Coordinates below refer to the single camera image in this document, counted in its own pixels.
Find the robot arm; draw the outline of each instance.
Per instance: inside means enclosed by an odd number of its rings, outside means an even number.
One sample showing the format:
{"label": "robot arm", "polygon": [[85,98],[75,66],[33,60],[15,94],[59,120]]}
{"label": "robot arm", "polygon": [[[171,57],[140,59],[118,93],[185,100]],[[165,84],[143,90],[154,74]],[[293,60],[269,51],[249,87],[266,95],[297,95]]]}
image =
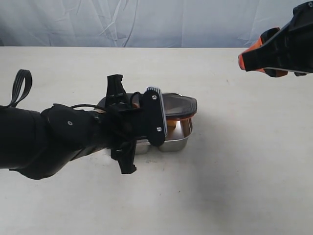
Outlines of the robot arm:
{"label": "robot arm", "polygon": [[271,77],[288,72],[303,76],[313,72],[313,1],[293,9],[293,18],[283,28],[264,32],[257,43],[239,55],[239,67]]}
{"label": "robot arm", "polygon": [[[153,87],[129,98],[122,77],[108,77],[102,106],[54,104],[39,113],[16,108],[32,86],[30,71],[19,70],[11,103],[0,107],[0,168],[40,180],[54,175],[70,161],[108,148],[122,174],[136,171],[136,141],[145,139],[153,146],[165,141],[164,103],[161,91]],[[24,92],[18,100],[23,82]],[[135,95],[140,96],[136,107],[132,102]],[[76,110],[86,106],[94,110]]]}

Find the white table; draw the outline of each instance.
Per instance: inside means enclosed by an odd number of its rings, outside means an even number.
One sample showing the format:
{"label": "white table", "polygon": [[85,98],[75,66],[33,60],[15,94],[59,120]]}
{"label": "white table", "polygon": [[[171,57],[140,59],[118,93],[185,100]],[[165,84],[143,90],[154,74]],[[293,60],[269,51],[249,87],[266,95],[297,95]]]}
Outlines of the white table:
{"label": "white table", "polygon": [[2,235],[308,235],[313,232],[313,77],[244,72],[243,49],[0,47],[0,103],[16,72],[19,107],[97,103],[106,76],[198,100],[179,153],[138,156],[121,175],[101,152],[32,181],[0,170]]}

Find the metal tray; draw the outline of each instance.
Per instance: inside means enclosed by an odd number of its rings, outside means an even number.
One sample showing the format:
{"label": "metal tray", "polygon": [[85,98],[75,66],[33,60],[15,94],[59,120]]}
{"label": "metal tray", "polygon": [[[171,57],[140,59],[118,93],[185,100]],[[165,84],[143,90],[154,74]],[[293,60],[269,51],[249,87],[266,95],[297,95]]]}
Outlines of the metal tray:
{"label": "metal tray", "polygon": [[[161,152],[177,152],[184,149],[187,145],[189,136],[192,133],[192,119],[184,119],[180,121],[167,121],[168,135],[166,137],[165,143],[158,149]],[[136,155],[146,154],[151,148],[150,143],[147,140],[141,140],[137,142]]]}

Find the table surface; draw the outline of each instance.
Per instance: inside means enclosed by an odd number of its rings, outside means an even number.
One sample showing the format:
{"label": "table surface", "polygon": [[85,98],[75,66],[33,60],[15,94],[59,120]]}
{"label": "table surface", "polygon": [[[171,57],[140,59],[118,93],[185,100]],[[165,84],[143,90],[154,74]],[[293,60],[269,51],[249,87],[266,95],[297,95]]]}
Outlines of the table surface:
{"label": "table surface", "polygon": [[0,47],[0,102],[16,72],[19,107],[97,103],[106,76],[198,100],[179,153],[137,156],[121,175],[106,151],[33,181],[0,170],[0,234],[308,235],[313,231],[313,78],[238,68],[242,48]]}

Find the white backdrop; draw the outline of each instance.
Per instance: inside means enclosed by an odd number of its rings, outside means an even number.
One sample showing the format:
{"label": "white backdrop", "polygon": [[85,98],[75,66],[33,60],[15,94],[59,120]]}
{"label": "white backdrop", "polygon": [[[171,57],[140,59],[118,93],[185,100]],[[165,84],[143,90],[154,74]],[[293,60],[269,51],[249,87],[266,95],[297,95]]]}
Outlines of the white backdrop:
{"label": "white backdrop", "polygon": [[4,46],[246,47],[285,25],[303,2],[0,0],[0,39]]}

